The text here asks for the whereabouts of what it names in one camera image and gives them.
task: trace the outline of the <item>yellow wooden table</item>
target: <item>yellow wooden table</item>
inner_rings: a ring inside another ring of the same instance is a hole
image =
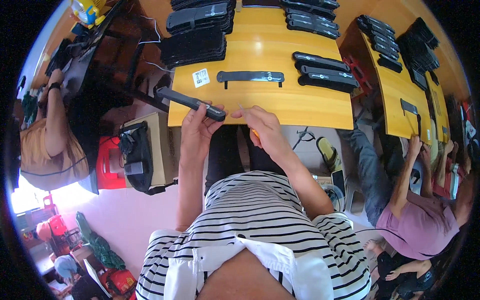
[[[353,128],[350,95],[315,86],[300,86],[292,53],[295,51],[341,60],[336,42],[324,36],[287,29],[279,8],[242,8],[235,13],[233,32],[226,35],[225,60],[197,63],[175,69],[173,90],[214,104],[230,112],[258,105],[277,115],[281,124]],[[192,74],[207,69],[210,83],[195,88]],[[216,80],[219,71],[282,72],[278,83],[230,81],[228,89]],[[171,102],[168,125],[180,126],[189,108]],[[228,116],[226,124],[245,123]]]
[[[378,82],[382,93],[384,105],[385,129],[386,133],[394,136],[410,138],[412,134],[418,134],[417,116],[408,111],[403,111],[400,99],[407,101],[417,107],[421,116],[421,134],[420,139],[426,144],[432,144],[430,113],[425,92],[422,91],[410,79],[405,63],[399,53],[398,61],[402,63],[401,73],[382,67],[378,64],[380,53],[372,49],[368,36],[361,33],[363,40],[367,45],[370,57],[375,66],[378,76]]]
[[[442,86],[436,85],[433,82],[430,72],[426,72],[425,77],[427,78],[428,89],[433,102],[433,110],[435,111],[437,138],[440,142],[447,143],[450,139],[450,126],[448,123],[447,105],[445,103]]]

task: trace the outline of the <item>sandal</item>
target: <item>sandal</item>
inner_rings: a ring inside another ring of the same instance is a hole
[[[318,151],[322,154],[325,165],[330,172],[335,172],[342,169],[342,161],[336,151],[335,147],[330,144],[327,138],[320,137],[317,140]]]

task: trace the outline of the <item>barcode label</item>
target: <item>barcode label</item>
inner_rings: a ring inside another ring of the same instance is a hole
[[[200,70],[192,74],[193,83],[195,88],[210,83],[210,78],[208,77],[207,69]]]

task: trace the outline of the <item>wristwatch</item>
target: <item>wristwatch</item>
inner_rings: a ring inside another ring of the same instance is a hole
[[[50,87],[48,88],[48,92],[49,92],[49,93],[50,93],[50,90],[51,90],[52,88],[57,88],[58,90],[60,90],[61,84],[59,84],[58,82],[52,83],[52,84],[50,85]]]

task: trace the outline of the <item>purple shirt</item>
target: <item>purple shirt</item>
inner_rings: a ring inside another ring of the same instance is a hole
[[[376,227],[394,232],[405,240],[388,231],[379,230],[401,255],[418,260],[429,259],[429,256],[422,253],[435,255],[441,252],[459,232],[458,223],[450,207],[436,198],[424,198],[408,191],[407,200],[400,220],[392,214],[389,204],[380,215]],[[445,216],[446,233],[439,214]]]

